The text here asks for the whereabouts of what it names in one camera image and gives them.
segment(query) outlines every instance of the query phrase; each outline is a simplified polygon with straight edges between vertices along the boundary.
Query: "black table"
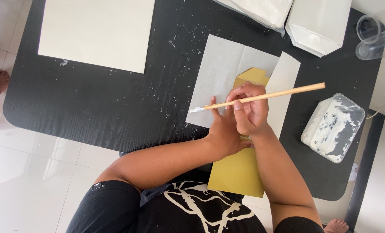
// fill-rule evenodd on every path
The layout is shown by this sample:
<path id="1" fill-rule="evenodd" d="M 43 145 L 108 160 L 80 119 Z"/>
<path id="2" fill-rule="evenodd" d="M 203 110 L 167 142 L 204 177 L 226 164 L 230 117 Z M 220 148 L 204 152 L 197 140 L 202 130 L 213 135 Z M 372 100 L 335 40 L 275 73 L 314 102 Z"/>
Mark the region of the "black table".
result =
<path id="1" fill-rule="evenodd" d="M 186 125 L 185 118 L 213 34 L 293 56 L 301 62 L 295 87 L 326 82 L 325 90 L 292 96 L 280 141 L 314 197 L 335 201 L 345 193 L 362 129 L 339 164 L 319 156 L 300 136 L 317 103 L 335 93 L 368 110 L 380 60 L 355 56 L 362 13 L 351 9 L 343 47 L 318 58 L 294 47 L 288 35 L 282 38 L 211 0 L 156 0 L 145 74 L 139 74 L 74 61 L 60 66 L 61 59 L 37 55 L 44 4 L 32 4 L 14 65 L 4 103 L 11 124 L 123 152 L 202 138 L 208 129 Z"/>

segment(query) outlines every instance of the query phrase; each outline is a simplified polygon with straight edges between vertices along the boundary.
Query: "glue container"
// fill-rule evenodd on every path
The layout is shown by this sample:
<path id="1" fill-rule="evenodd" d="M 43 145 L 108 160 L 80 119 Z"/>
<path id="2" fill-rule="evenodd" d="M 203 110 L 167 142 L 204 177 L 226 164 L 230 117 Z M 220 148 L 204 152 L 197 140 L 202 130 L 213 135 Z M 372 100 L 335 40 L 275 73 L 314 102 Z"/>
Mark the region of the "glue container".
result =
<path id="1" fill-rule="evenodd" d="M 321 156 L 340 163 L 364 118 L 365 111 L 360 106 L 337 93 L 319 102 L 301 140 Z"/>

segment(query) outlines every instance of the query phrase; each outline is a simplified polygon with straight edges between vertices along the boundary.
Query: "black t-shirt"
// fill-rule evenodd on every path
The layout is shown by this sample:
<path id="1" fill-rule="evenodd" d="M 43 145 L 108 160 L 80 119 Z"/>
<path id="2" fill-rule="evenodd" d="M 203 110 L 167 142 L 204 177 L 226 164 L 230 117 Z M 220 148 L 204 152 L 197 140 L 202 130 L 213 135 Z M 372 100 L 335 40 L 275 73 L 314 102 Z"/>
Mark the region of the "black t-shirt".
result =
<path id="1" fill-rule="evenodd" d="M 137 189 L 123 181 L 97 183 L 81 201 L 67 233 L 265 233 L 256 215 L 204 183 L 181 182 L 140 206 Z M 282 220 L 275 233 L 323 233 L 302 217 Z"/>

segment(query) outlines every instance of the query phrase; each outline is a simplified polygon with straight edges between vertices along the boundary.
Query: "glue on pencil tip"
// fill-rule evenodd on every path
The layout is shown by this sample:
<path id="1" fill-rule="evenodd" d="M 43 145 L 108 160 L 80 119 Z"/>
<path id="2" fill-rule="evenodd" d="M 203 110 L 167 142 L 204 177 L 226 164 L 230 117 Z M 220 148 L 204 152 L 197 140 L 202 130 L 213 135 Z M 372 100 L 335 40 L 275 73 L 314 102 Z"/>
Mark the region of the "glue on pencil tip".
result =
<path id="1" fill-rule="evenodd" d="M 204 108 L 202 108 L 202 107 L 196 107 L 196 108 L 190 109 L 190 113 L 191 113 L 191 112 L 201 112 L 202 110 L 204 110 Z"/>

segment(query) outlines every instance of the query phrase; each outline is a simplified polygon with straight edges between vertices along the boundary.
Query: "parchment paper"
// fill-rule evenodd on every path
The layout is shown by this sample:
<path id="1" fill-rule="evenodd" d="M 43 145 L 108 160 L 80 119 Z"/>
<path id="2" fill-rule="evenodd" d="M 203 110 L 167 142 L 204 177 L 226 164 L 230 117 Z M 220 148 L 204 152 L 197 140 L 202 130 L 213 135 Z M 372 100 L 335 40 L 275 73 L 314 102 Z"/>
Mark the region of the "parchment paper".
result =
<path id="1" fill-rule="evenodd" d="M 299 71 L 300 62 L 282 52 L 280 58 L 242 44 L 209 35 L 200 71 L 192 94 L 190 109 L 210 103 L 215 95 L 217 103 L 225 102 L 236 76 L 255 67 L 266 71 L 270 81 L 267 93 L 291 89 Z M 269 99 L 268 123 L 280 136 L 290 95 Z M 187 114 L 186 123 L 209 128 L 213 117 L 209 110 Z"/>
<path id="2" fill-rule="evenodd" d="M 155 0 L 46 0 L 39 55 L 144 73 Z"/>

